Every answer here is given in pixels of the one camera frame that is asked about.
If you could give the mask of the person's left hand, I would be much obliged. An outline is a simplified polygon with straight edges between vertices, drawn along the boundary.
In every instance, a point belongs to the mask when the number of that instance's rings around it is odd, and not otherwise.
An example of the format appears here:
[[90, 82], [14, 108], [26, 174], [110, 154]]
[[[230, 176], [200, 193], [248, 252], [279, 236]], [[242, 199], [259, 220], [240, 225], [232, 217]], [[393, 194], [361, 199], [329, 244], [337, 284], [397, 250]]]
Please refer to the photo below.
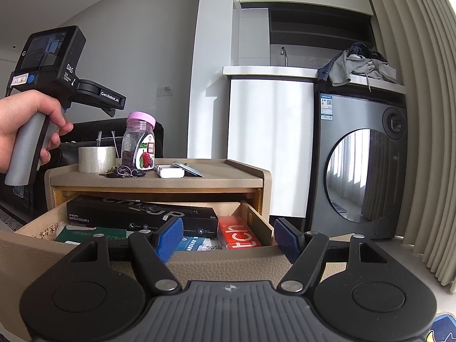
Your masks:
[[10, 165], [12, 150], [18, 129], [26, 124], [36, 113], [43, 113], [58, 126], [52, 134], [47, 147], [40, 151], [41, 164], [50, 161], [50, 150], [60, 145], [60, 137], [74, 128], [64, 116], [57, 99], [36, 90], [27, 90], [1, 99], [1, 173], [5, 174]]

